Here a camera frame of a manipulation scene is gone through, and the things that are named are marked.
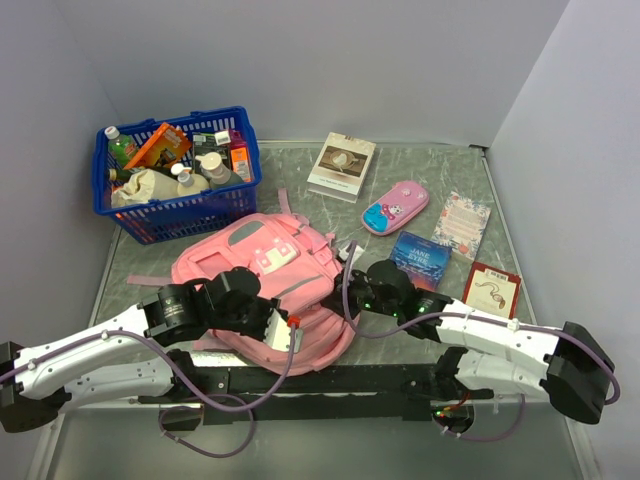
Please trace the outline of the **pink student backpack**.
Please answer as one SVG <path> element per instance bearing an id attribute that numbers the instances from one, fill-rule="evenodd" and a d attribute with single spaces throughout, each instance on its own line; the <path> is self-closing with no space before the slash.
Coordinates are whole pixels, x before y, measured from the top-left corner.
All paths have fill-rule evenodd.
<path id="1" fill-rule="evenodd" d="M 333 237 L 316 231 L 309 220 L 289 208 L 286 190 L 278 193 L 281 210 L 247 215 L 188 247 L 174 261 L 167 277 L 132 275 L 128 283 L 163 286 L 199 278 L 212 279 L 234 267 L 257 275 L 260 295 L 276 298 L 300 321 L 293 361 L 288 350 L 276 349 L 248 336 L 211 329 L 195 343 L 198 350 L 223 347 L 274 373 L 299 376 L 334 363 L 350 346 L 353 329 L 342 314 L 322 306 L 334 289 L 342 266 L 332 249 Z"/>

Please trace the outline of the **pink blue pencil case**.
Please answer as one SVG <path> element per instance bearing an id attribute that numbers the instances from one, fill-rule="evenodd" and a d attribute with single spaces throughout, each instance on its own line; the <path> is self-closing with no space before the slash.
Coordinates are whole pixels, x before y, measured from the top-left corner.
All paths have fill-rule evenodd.
<path id="1" fill-rule="evenodd" d="M 429 192 L 415 181 L 397 182 L 362 214 L 364 227 L 372 234 L 386 236 L 403 227 L 429 203 Z"/>

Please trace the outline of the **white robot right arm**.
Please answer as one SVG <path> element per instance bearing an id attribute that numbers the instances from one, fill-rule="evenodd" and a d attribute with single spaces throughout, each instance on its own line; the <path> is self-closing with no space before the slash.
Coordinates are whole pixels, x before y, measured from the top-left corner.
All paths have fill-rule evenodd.
<path id="1" fill-rule="evenodd" d="M 436 375 L 446 399 L 476 391 L 522 395 L 595 425 L 621 395 L 613 361 L 582 325 L 539 326 L 483 312 L 414 286 L 391 260 L 365 272 L 347 266 L 321 304 L 349 324 L 369 311 L 394 318 L 397 331 L 446 345 Z"/>

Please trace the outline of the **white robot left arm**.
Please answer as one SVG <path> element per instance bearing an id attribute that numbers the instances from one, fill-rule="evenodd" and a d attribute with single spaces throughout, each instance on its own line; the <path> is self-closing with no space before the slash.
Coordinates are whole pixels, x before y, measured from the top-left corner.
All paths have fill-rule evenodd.
<path id="1" fill-rule="evenodd" d="M 110 320 L 55 342 L 3 343 L 2 427 L 22 433 L 70 408 L 127 396 L 203 398 L 191 355 L 176 344 L 211 329 L 269 342 L 288 314 L 260 290 L 253 272 L 236 267 L 212 280 L 165 285 Z"/>

